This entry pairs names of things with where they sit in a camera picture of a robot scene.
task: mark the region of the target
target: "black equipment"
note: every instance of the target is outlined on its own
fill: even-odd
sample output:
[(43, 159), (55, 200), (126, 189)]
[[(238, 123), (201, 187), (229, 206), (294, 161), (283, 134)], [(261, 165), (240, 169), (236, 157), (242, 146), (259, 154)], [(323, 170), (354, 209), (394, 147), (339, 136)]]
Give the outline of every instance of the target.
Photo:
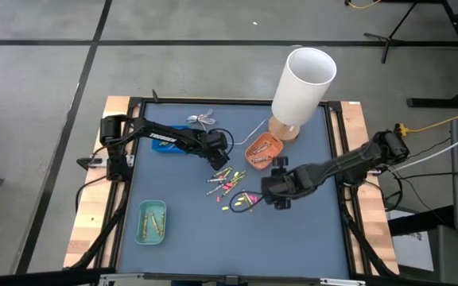
[(291, 199), (312, 194), (330, 176), (341, 176), (346, 185), (358, 186), (372, 168), (399, 164), (408, 155), (400, 134), (389, 130), (378, 132), (360, 148), (322, 164), (303, 164), (287, 171), (283, 161), (279, 162), (280, 168), (273, 169), (272, 176), (261, 178), (262, 196), (276, 209), (288, 209)]
[[(134, 131), (121, 138), (121, 125), (129, 122)], [(107, 179), (110, 181), (127, 182), (131, 170), (121, 146), (140, 137), (148, 137), (174, 144), (189, 154), (195, 154), (208, 162), (215, 170), (220, 170), (229, 160), (227, 156), (227, 139), (225, 134), (200, 129), (175, 129), (163, 126), (144, 118), (128, 118), (126, 115), (111, 115), (100, 120), (100, 143), (107, 148)]]

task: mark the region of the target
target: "blue mat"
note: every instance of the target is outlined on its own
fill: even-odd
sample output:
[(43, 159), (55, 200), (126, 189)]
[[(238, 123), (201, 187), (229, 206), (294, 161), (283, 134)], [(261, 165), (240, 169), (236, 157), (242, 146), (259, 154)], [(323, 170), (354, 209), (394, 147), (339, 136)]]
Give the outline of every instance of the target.
[[(185, 124), (189, 115), (213, 108), (212, 128), (230, 130), (242, 141), (263, 119), (270, 106), (208, 106), (197, 104), (146, 104), (145, 116), (164, 125)], [(271, 167), (254, 170), (245, 160), (245, 149), (267, 124), (245, 144), (236, 145), (226, 166), (247, 170), (237, 190), (260, 191), (260, 179)], [(288, 276), (348, 279), (344, 237), (335, 181), (327, 180), (312, 195), (292, 201), (292, 208), (276, 211), (264, 201), (253, 212), (222, 211), (231, 198), (215, 201), (205, 193), (214, 187), (206, 180), (214, 174), (205, 159), (194, 155), (164, 154), (142, 138), (126, 212), (118, 272), (155, 272), (197, 275)], [(289, 168), (330, 159), (324, 111), (317, 108), (301, 127), (300, 136), (285, 144), (282, 156)], [(160, 245), (138, 245), (138, 206), (143, 200), (167, 204), (167, 229)]]

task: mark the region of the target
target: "yellow cable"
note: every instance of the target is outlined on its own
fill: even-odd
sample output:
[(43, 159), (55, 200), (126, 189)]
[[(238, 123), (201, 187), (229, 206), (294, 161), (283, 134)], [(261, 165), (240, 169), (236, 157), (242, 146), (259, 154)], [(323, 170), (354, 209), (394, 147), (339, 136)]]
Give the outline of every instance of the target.
[(404, 125), (401, 125), (401, 128), (403, 128), (403, 132), (402, 132), (402, 136), (405, 136), (407, 133), (417, 133), (417, 132), (421, 132), (421, 131), (426, 131), (427, 129), (431, 129), (431, 128), (434, 128), (434, 127), (438, 127), (438, 126), (441, 126), (445, 123), (448, 123), (450, 122), (451, 120), (454, 120), (454, 119), (458, 119), (458, 115), (453, 117), (453, 118), (450, 118), (450, 119), (446, 119), (442, 122), (438, 122), (436, 124), (432, 124), (431, 126), (427, 126), (427, 127), (424, 127), (424, 128), (420, 128), (420, 129), (409, 129), (407, 127), (405, 127)]
[(366, 9), (368, 7), (371, 7), (371, 6), (374, 6), (374, 5), (378, 4), (379, 2), (381, 2), (381, 0), (378, 0), (376, 2), (372, 2), (371, 4), (365, 5), (365, 6), (357, 6), (357, 5), (355, 5), (355, 4), (351, 3), (351, 2), (348, 2), (347, 4), (349, 4), (349, 6), (355, 8), (355, 9)]

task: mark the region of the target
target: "small orange dish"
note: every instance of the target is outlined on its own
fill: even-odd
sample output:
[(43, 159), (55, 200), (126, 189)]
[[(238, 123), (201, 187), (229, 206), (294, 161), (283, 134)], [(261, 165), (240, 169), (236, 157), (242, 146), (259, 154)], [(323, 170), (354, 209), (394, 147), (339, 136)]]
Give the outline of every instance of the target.
[(246, 160), (257, 170), (268, 167), (271, 161), (282, 152), (284, 144), (270, 132), (257, 138), (245, 151)]

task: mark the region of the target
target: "gray floor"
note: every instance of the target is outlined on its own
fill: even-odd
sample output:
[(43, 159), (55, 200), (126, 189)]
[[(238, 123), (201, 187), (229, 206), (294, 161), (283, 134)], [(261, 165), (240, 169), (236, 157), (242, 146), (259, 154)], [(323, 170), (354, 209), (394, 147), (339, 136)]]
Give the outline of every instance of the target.
[[(452, 3), (458, 12), (458, 1)], [(0, 38), (91, 39), (102, 0), (0, 0)], [(388, 34), (406, 4), (353, 10), (343, 1), (114, 1), (103, 39), (365, 40)], [(408, 40), (455, 40), (440, 6), (419, 5), (399, 30)], [(422, 127), (458, 110), (410, 109), (405, 98), (449, 98), (458, 92), (458, 49), (320, 48), (338, 66), (325, 98), (360, 101), (369, 134), (396, 122)], [(273, 98), (285, 47), (99, 47), (64, 156), (30, 271), (59, 269), (85, 171), (75, 159), (92, 149), (108, 95)], [(8, 273), (37, 198), (87, 55), (87, 47), (0, 47), (0, 274)], [(448, 126), (411, 134), (413, 153), (448, 137)], [(445, 154), (402, 175), (450, 169)], [(383, 176), (385, 193), (396, 183)], [(451, 203), (450, 178), (413, 181), (431, 207)], [(403, 206), (425, 208), (409, 186)]]

